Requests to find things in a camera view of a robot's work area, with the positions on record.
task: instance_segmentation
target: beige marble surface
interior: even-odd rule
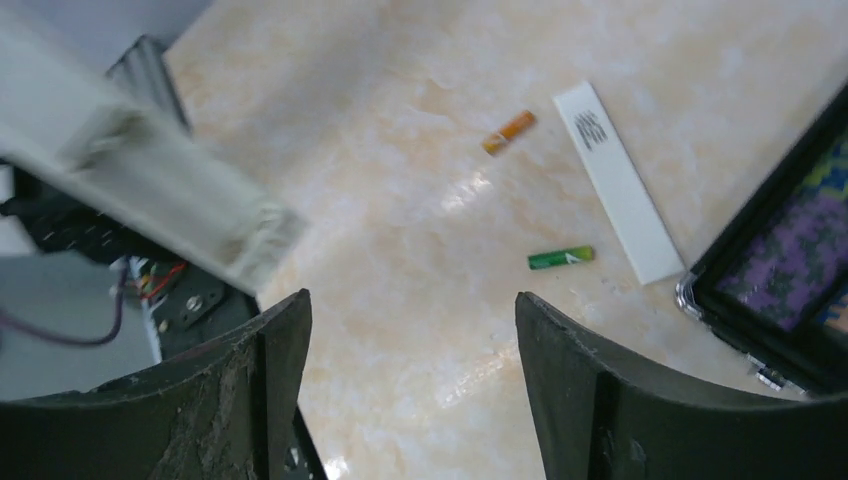
[[[198,138],[312,221],[300,404],[331,479],[543,478],[512,305],[764,392],[639,287],[550,97],[590,79],[691,264],[848,73],[848,4],[218,0],[169,54]],[[539,124],[492,158],[484,136]],[[593,244],[531,272],[526,255]]]

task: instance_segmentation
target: white plastic part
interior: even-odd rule
[[[553,100],[639,282],[681,273],[680,255],[592,85]]]
[[[304,222],[0,9],[0,155],[255,294]]]

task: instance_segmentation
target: red wire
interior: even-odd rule
[[[168,282],[171,280],[171,278],[173,278],[173,276],[176,275],[177,273],[181,272],[185,267],[186,267],[186,264],[182,263],[182,264],[177,265],[176,267],[172,268],[171,271],[168,272],[167,275],[165,275],[165,278],[163,278],[162,281],[159,282],[159,285],[156,285],[153,288],[153,290],[145,293],[144,295],[142,295],[139,298],[141,298],[142,300],[149,300],[149,299],[155,297],[157,293],[161,292],[162,289],[165,288],[166,285],[168,285]]]

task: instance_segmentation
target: black tray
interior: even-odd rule
[[[843,231],[842,223],[833,222],[834,218],[842,219],[848,225],[848,217],[843,211],[843,207],[848,206],[848,199],[844,197],[828,197],[828,202],[831,202],[826,210],[829,216],[817,214],[813,216],[816,220],[809,222],[806,213],[818,210],[803,211],[804,207],[798,207],[805,215],[797,215],[798,208],[787,206],[789,203],[800,205],[802,200],[798,199],[802,197],[824,198],[819,194],[824,191],[820,186],[805,187],[802,183],[811,185],[814,168],[819,172],[823,157],[829,155],[829,158],[835,158],[837,152],[839,160],[831,160],[831,165],[842,162],[843,154],[848,161],[848,85],[842,88],[677,285],[678,305],[704,321],[720,339],[748,354],[757,366],[760,379],[776,389],[791,386],[812,394],[848,390],[848,335],[820,323],[832,303],[848,287],[845,257],[840,253],[839,261],[824,262],[825,257],[818,254],[819,244],[808,242],[805,238],[796,243],[803,246],[803,250],[798,251],[812,251],[807,249],[811,248],[810,245],[815,246],[815,251],[810,254],[815,256],[815,261],[809,261],[813,257],[801,254],[803,261],[797,264],[786,261],[772,263],[771,267],[765,268],[765,263],[756,264],[757,260],[754,260],[762,252],[768,252],[763,254],[765,256],[771,255],[775,250],[768,250],[770,248],[783,248],[775,247],[781,245],[778,241],[780,234],[769,236],[764,233],[777,231],[772,228],[779,218],[794,215],[793,220],[800,218],[805,223],[818,221],[816,225],[826,225],[831,233]],[[828,193],[842,191],[831,190]],[[810,202],[805,205],[807,208],[813,208],[811,202],[817,200],[803,201]],[[791,226],[783,228],[784,233],[792,230]],[[842,252],[848,244],[848,237],[830,235],[827,238],[826,245],[831,252]],[[825,266],[825,274],[820,268],[822,265]],[[799,268],[803,273],[793,277],[782,271],[792,268]],[[769,278],[769,281],[750,288],[746,293],[744,287],[750,286],[750,278]],[[807,291],[798,294],[801,290],[799,285],[806,287]],[[770,296],[772,291],[778,292],[779,300]],[[797,311],[787,307],[790,303],[786,300],[788,298],[793,299]]]

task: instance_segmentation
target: white rectangular block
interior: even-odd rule
[[[680,255],[592,85],[553,100],[639,282],[681,273]]]

